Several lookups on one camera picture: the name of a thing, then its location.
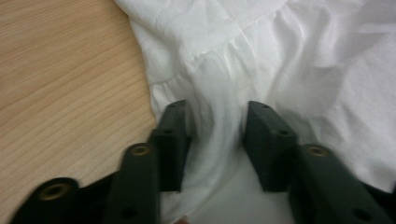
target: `black plastic mount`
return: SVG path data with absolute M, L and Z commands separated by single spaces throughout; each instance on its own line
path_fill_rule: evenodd
M 394 192 L 368 190 L 326 147 L 299 147 L 296 134 L 268 105 L 249 103 L 245 148 L 264 190 L 290 189 L 297 224 L 395 221 Z
M 11 224 L 159 224 L 160 191 L 181 191 L 190 146 L 185 101 L 169 105 L 148 143 L 128 147 L 120 169 L 80 188 L 71 178 L 39 186 Z

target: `white garment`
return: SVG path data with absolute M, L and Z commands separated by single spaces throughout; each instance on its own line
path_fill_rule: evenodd
M 146 61 L 157 119 L 187 100 L 183 192 L 163 222 L 293 223 L 243 152 L 248 101 L 271 105 L 301 143 L 333 149 L 360 180 L 396 180 L 396 3 L 392 0 L 116 0 Z

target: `wood grain surface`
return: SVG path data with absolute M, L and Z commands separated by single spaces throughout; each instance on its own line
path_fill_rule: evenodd
M 144 62 L 110 0 L 0 2 L 0 223 L 40 183 L 118 168 L 155 126 Z

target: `light wood surface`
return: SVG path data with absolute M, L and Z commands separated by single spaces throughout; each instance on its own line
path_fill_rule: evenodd
M 44 181 L 112 173 L 154 126 L 140 48 L 113 1 L 0 2 L 0 223 Z

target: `white fabric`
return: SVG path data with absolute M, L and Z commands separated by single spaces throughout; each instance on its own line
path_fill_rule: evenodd
M 186 99 L 193 142 L 163 222 L 293 223 L 241 148 L 248 101 L 271 105 L 301 143 L 332 148 L 362 181 L 396 180 L 393 0 L 117 0 L 147 66 L 157 119 Z

